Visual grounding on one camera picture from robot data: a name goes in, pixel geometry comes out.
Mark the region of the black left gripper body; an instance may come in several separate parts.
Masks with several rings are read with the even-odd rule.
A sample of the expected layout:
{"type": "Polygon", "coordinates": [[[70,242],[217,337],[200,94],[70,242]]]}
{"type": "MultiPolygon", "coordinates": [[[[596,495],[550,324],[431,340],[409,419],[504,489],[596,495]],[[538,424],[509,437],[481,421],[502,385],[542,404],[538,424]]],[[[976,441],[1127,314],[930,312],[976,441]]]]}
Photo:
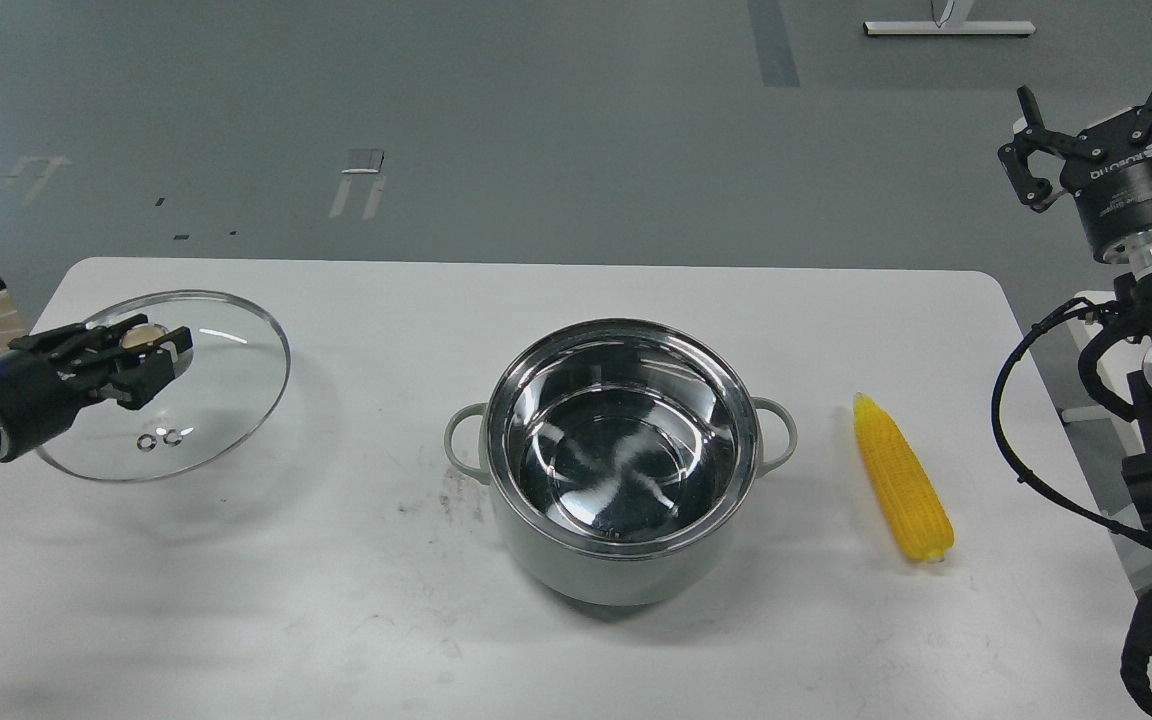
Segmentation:
{"type": "Polygon", "coordinates": [[[10,462],[71,429],[103,400],[113,361],[92,348],[13,348],[0,356],[0,462],[10,462]]]}

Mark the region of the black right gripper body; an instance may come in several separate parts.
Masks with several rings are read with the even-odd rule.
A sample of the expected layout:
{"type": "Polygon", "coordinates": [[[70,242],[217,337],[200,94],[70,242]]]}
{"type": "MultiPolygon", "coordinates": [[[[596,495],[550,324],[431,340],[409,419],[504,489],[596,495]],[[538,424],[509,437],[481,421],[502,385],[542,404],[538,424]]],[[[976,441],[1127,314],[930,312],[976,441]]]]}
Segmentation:
{"type": "Polygon", "coordinates": [[[1152,232],[1152,129],[1138,129],[1137,119],[1126,108],[1082,129],[1089,156],[1070,156],[1061,172],[1098,263],[1124,263],[1129,238],[1152,232]]]}

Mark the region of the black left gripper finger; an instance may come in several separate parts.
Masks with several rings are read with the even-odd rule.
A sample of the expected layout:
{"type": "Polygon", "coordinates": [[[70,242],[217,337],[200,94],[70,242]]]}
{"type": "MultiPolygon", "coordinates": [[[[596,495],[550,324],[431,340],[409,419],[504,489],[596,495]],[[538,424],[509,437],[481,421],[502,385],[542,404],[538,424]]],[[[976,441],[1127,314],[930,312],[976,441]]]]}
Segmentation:
{"type": "Polygon", "coordinates": [[[86,363],[96,372],[90,396],[138,411],[184,376],[192,363],[194,347],[187,327],[169,331],[162,325],[132,325],[115,331],[109,347],[86,363]]]}
{"type": "Polygon", "coordinates": [[[152,353],[151,343],[124,346],[129,332],[143,320],[108,325],[74,323],[52,331],[15,338],[8,344],[8,361],[41,363],[122,363],[152,353]]]}

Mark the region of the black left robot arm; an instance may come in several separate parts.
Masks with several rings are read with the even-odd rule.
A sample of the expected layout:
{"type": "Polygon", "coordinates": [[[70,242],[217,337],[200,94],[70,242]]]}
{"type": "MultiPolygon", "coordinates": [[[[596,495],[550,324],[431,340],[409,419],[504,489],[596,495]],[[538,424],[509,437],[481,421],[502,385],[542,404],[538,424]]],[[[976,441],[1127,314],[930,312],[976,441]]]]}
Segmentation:
{"type": "Polygon", "coordinates": [[[146,314],[14,338],[0,355],[0,462],[68,432],[88,407],[111,400],[141,410],[184,376],[194,346],[189,329],[168,329],[146,314]]]}

